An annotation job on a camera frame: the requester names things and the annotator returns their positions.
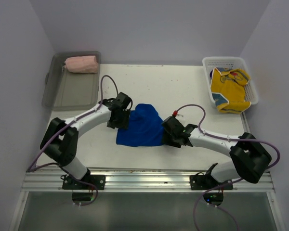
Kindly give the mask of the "blue towel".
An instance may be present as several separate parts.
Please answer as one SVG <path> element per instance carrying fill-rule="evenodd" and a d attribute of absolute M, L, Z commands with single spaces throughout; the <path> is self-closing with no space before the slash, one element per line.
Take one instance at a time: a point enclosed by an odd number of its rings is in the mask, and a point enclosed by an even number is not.
<path fill-rule="evenodd" d="M 116 144 L 128 147 L 161 146 L 162 122 L 153 105 L 140 103 L 131 111 L 128 128 L 118 129 Z"/>

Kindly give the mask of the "pink towel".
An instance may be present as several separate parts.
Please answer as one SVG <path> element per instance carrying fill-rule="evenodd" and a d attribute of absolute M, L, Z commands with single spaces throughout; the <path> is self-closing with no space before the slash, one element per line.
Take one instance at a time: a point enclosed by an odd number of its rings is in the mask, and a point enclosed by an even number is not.
<path fill-rule="evenodd" d="M 97 73 L 99 64 L 95 55 L 75 56 L 65 60 L 64 68 L 71 73 Z"/>

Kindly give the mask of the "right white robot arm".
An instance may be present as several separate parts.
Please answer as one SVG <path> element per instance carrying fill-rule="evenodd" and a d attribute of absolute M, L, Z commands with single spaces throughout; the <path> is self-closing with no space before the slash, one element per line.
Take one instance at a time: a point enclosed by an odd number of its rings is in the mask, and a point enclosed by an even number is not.
<path fill-rule="evenodd" d="M 250 133 L 241 136 L 226 136 L 219 133 L 209 136 L 197 125 L 183 126 L 174 116 L 162 122 L 162 143 L 168 146 L 199 147 L 228 156 L 231 160 L 215 163 L 203 176 L 206 186 L 216 189 L 229 180 L 242 178 L 249 183 L 258 183 L 272 161 L 271 155 Z"/>

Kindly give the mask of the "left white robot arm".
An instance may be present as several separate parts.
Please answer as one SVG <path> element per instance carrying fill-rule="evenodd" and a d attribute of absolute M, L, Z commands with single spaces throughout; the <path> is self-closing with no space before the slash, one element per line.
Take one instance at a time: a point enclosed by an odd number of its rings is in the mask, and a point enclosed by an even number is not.
<path fill-rule="evenodd" d="M 127 129 L 132 99 L 123 92 L 116 98 L 103 99 L 90 110 L 68 119 L 52 119 L 40 144 L 40 150 L 74 177 L 74 184 L 90 185 L 89 170 L 76 157 L 78 139 L 94 127 L 106 123 L 109 128 Z"/>

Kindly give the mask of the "grey transparent plastic bin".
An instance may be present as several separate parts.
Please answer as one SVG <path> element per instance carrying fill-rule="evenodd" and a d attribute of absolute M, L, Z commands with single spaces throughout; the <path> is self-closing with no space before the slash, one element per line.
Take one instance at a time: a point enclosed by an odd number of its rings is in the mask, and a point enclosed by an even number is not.
<path fill-rule="evenodd" d="M 100 72 L 71 73 L 65 67 L 70 57 L 95 56 L 98 67 L 101 53 L 98 51 L 71 51 L 56 53 L 45 78 L 42 106 L 53 111 L 88 110 L 98 101 Z"/>

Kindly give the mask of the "yellow towel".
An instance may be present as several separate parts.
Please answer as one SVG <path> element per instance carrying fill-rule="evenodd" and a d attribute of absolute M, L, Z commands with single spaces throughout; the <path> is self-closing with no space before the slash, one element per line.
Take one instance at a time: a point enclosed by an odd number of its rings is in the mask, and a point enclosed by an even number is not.
<path fill-rule="evenodd" d="M 220 113 L 240 114 L 251 106 L 245 100 L 245 86 L 250 77 L 244 70 L 215 67 L 210 77 L 211 95 Z"/>

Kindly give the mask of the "white plastic basket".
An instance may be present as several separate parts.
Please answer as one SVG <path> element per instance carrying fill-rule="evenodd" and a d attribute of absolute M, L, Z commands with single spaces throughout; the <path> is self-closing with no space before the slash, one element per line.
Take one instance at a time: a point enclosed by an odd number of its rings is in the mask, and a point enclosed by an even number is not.
<path fill-rule="evenodd" d="M 210 104 L 213 108 L 215 108 L 215 101 L 213 100 L 212 92 L 210 89 L 211 84 L 210 72 L 215 67 L 241 69 L 244 70 L 251 77 L 250 71 L 245 61 L 240 57 L 231 57 L 231 56 L 205 57 L 202 59 L 202 65 L 205 73 Z M 259 101 L 259 97 L 253 79 L 251 79 L 249 83 L 244 87 L 244 90 L 245 90 L 245 100 L 251 102 L 251 105 L 256 105 Z"/>

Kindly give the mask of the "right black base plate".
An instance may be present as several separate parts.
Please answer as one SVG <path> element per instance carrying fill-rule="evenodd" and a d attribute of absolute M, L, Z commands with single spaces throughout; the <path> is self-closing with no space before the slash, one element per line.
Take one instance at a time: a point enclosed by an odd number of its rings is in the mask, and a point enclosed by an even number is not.
<path fill-rule="evenodd" d="M 232 181 L 224 181 L 222 183 L 216 181 L 212 176 L 208 174 L 203 174 L 202 172 L 190 175 L 189 183 L 191 190 L 208 190 L 217 186 L 221 186 L 219 189 L 233 190 Z"/>

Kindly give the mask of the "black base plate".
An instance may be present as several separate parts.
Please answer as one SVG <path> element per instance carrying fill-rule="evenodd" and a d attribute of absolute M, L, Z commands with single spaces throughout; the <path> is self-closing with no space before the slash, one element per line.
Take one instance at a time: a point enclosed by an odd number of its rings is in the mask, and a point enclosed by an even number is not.
<path fill-rule="evenodd" d="M 63 181 L 63 190 L 103 190 L 105 188 L 105 175 L 89 175 L 82 180 L 75 180 L 71 176 L 62 175 L 60 179 Z"/>
<path fill-rule="evenodd" d="M 191 190 L 208 190 L 217 186 L 221 186 L 219 189 L 233 190 L 232 181 L 224 181 L 222 183 L 216 181 L 212 176 L 208 174 L 203 174 L 202 172 L 190 175 L 189 183 Z"/>

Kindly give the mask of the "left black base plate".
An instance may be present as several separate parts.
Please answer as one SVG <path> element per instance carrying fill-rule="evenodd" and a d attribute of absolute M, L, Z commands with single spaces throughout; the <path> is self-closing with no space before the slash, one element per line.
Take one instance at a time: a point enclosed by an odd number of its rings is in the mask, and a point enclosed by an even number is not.
<path fill-rule="evenodd" d="M 71 176 L 62 175 L 60 179 L 63 181 L 63 190 L 103 190 L 105 188 L 105 175 L 89 175 L 82 180 L 75 180 Z"/>

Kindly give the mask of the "aluminium mounting rail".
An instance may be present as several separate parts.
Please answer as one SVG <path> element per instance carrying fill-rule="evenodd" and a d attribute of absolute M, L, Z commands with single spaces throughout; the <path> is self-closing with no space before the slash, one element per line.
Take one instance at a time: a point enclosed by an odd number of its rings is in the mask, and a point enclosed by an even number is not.
<path fill-rule="evenodd" d="M 89 168 L 93 175 L 105 175 L 105 189 L 102 193 L 185 193 L 193 192 L 189 176 L 206 171 L 217 162 L 226 162 L 228 157 L 199 154 L 160 155 L 78 155 L 78 159 Z M 34 173 L 26 173 L 21 186 L 23 192 L 63 192 L 64 174 L 58 167 L 45 167 Z M 234 184 L 230 193 L 273 192 L 274 186 L 269 173 L 259 183 L 245 181 Z"/>

